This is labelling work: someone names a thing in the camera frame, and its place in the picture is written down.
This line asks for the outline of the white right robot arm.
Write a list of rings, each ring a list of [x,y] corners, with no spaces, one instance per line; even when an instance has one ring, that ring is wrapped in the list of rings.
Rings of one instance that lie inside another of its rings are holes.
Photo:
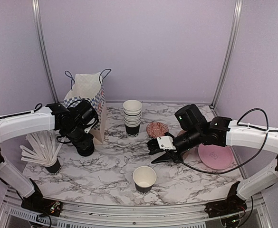
[[[198,145],[242,146],[257,149],[258,153],[268,151],[276,158],[264,169],[244,181],[233,184],[227,199],[222,202],[222,209],[232,213],[256,193],[278,182],[278,128],[242,123],[228,117],[214,117],[206,120],[198,107],[189,104],[175,113],[183,134],[174,137],[170,133],[151,139],[147,143],[150,154],[165,154],[153,163],[167,162],[169,159],[182,163],[181,154]]]

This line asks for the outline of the bundle of white straws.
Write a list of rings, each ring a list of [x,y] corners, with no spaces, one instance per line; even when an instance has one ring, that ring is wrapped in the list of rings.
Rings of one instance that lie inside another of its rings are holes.
[[[58,153],[63,145],[56,139],[55,131],[41,131],[26,135],[32,149],[20,146],[21,160],[50,167],[55,164]]]

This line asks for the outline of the black paper coffee cup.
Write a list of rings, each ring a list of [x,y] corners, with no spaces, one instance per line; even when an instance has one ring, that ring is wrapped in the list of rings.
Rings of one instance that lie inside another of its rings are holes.
[[[140,193],[148,193],[157,180],[154,169],[148,166],[141,166],[134,170],[133,181],[135,188]]]

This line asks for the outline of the left aluminium frame post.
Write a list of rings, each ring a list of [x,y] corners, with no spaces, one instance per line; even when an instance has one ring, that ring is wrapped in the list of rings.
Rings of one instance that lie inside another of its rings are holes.
[[[39,49],[40,49],[40,53],[41,53],[44,70],[46,73],[48,86],[50,89],[52,100],[55,103],[57,103],[57,102],[59,102],[59,98],[58,98],[58,95],[57,95],[57,92],[55,89],[55,84],[54,84],[54,80],[53,80],[53,76],[52,76],[52,72],[51,72],[50,64],[49,64],[49,60],[48,60],[47,48],[46,48],[43,27],[42,27],[42,19],[41,19],[41,14],[40,14],[39,0],[32,0],[32,9],[33,9],[33,18],[34,18],[34,22],[35,22],[37,38],[38,38],[38,43],[39,43]]]

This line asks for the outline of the checkered paper takeout bag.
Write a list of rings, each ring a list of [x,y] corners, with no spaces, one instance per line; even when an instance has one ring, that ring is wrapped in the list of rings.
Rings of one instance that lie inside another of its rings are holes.
[[[107,106],[103,80],[111,72],[104,69],[96,74],[72,74],[65,71],[65,75],[71,79],[70,90],[63,99],[65,107],[75,107],[83,100],[87,100],[98,114],[99,123],[94,126],[90,133],[94,136],[95,144],[103,144],[105,138],[105,123],[107,118]]]

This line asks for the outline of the right aluminium frame post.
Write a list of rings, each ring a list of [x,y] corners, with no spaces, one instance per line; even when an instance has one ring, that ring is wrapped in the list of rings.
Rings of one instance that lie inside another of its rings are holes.
[[[223,61],[222,69],[220,72],[219,81],[217,83],[215,94],[214,94],[214,97],[213,97],[212,103],[211,103],[211,107],[213,109],[216,108],[216,106],[219,102],[220,95],[223,91],[224,83],[225,83],[227,75],[228,75],[231,57],[232,57],[233,50],[234,50],[236,42],[237,42],[237,36],[238,36],[239,28],[240,28],[240,18],[241,18],[242,7],[243,7],[243,0],[236,0],[233,18],[232,18],[231,29],[230,29],[230,36],[229,36],[228,45],[227,45],[227,50],[226,50],[225,58]]]

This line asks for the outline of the red patterned ceramic bowl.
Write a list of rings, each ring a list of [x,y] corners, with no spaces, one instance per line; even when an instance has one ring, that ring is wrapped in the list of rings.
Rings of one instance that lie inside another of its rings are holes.
[[[146,127],[146,132],[151,138],[164,136],[168,131],[168,126],[162,122],[151,122]]]

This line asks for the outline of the black cup holding straws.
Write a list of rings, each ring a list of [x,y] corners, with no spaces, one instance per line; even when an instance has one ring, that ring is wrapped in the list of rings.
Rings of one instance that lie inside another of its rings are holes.
[[[51,174],[51,175],[58,175],[61,173],[61,164],[57,157],[55,160],[48,165],[44,165],[44,168]]]

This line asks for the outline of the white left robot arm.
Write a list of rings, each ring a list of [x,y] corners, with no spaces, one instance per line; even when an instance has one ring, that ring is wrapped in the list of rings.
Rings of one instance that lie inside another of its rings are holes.
[[[0,144],[20,136],[41,131],[58,131],[60,137],[67,137],[81,155],[90,155],[94,150],[90,130],[98,124],[98,114],[87,100],[76,102],[75,107],[64,107],[61,103],[36,107],[22,113],[0,116]],[[37,187],[1,154],[0,178],[19,194],[28,198],[36,211],[47,207],[45,198],[37,194]]]

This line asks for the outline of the aluminium frame post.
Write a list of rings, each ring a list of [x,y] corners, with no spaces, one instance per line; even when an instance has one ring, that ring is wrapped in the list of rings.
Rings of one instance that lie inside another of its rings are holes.
[[[236,0],[233,18],[232,18],[231,29],[230,29],[230,36],[229,36],[228,45],[227,45],[227,50],[226,50],[225,58],[223,61],[222,69],[220,72],[219,81],[217,83],[215,94],[214,94],[214,97],[213,97],[212,103],[211,103],[211,107],[213,109],[216,108],[216,106],[219,102],[220,95],[223,91],[224,83],[225,83],[227,75],[228,75],[231,57],[232,57],[233,50],[234,50],[236,42],[237,42],[237,36],[238,36],[239,28],[240,28],[240,18],[241,18],[242,7],[243,7],[243,0]]]
[[[52,72],[51,72],[50,64],[49,64],[49,60],[48,60],[47,48],[46,48],[43,27],[42,27],[42,19],[41,19],[41,14],[40,14],[39,0],[32,0],[32,9],[33,9],[33,18],[34,18],[34,22],[35,22],[37,38],[38,38],[38,43],[39,43],[39,49],[40,49],[40,53],[41,53],[44,70],[46,73],[48,86],[50,89],[52,100],[55,103],[57,103],[57,102],[59,102],[59,98],[58,98],[58,95],[57,95],[57,92],[55,89],[55,84],[54,84],[54,80],[53,80],[53,76],[52,76]]]

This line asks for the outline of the pink round plate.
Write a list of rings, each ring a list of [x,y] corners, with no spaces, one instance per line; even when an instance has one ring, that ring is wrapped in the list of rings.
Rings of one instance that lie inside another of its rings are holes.
[[[198,155],[204,165],[214,170],[227,169],[233,162],[232,151],[227,146],[200,144],[198,146]]]

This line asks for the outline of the stack of paper cups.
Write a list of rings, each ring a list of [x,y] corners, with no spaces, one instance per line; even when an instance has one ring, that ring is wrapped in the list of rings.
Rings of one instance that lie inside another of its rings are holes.
[[[142,120],[142,103],[137,100],[127,100],[123,103],[124,124],[128,137],[137,137]]]

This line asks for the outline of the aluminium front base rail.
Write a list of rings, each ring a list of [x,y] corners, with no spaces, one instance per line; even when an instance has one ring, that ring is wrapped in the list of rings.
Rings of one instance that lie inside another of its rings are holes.
[[[254,210],[241,228],[273,228],[261,194],[254,196]],[[38,213],[23,209],[15,190],[8,189],[0,207],[0,228],[8,227],[12,216],[48,225],[48,218],[38,219]],[[113,206],[63,201],[60,217],[52,217],[52,228],[190,228],[221,226],[221,217],[209,218],[203,203],[163,206]]]

